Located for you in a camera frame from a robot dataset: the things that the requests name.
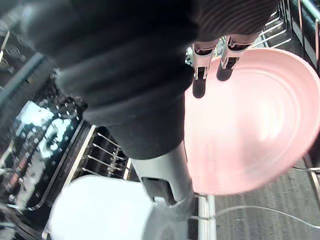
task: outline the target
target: metal clip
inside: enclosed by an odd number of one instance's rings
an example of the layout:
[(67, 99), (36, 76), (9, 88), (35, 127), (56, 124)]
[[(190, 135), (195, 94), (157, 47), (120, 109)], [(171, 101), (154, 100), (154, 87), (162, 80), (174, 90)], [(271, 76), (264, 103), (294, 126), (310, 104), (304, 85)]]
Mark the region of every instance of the metal clip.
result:
[(234, 69), (239, 58), (245, 53), (250, 45), (251, 44), (236, 42), (228, 36), (223, 47), (220, 67), (222, 69)]
[(207, 79), (214, 49), (215, 48), (209, 49), (207, 50), (207, 54), (202, 55), (196, 51), (195, 45), (192, 45), (192, 66), (194, 68), (195, 80), (198, 80), (199, 78)]

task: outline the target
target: pink plate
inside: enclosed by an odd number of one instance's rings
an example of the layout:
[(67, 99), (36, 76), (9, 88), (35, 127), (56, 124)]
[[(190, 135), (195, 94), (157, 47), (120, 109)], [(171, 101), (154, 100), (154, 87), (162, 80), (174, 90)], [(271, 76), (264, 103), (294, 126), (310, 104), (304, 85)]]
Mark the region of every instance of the pink plate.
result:
[(185, 148), (194, 191), (256, 189), (295, 165), (320, 127), (319, 77), (298, 56), (250, 49), (228, 81), (211, 62), (203, 98), (185, 92)]

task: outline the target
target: dishwasher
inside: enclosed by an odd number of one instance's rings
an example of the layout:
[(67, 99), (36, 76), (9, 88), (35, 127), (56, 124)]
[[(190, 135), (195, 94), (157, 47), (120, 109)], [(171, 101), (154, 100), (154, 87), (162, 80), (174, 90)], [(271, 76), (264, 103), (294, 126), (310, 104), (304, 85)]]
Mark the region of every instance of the dishwasher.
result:
[[(17, 3), (0, 0), (0, 239), (49, 240), (50, 210), (70, 182), (139, 178), (107, 128), (83, 120), (87, 104), (57, 89), (56, 63), (33, 51), (16, 25), (3, 27)], [(319, 21), (320, 1), (282, 0), (251, 47), (287, 50), (319, 74)], [(185, 62), (192, 65), (190, 47)], [(320, 239), (320, 227), (312, 227), (320, 226), (319, 167), (320, 137), (273, 183), (237, 195), (197, 195), (188, 240)], [(262, 208), (235, 207), (244, 205)]]

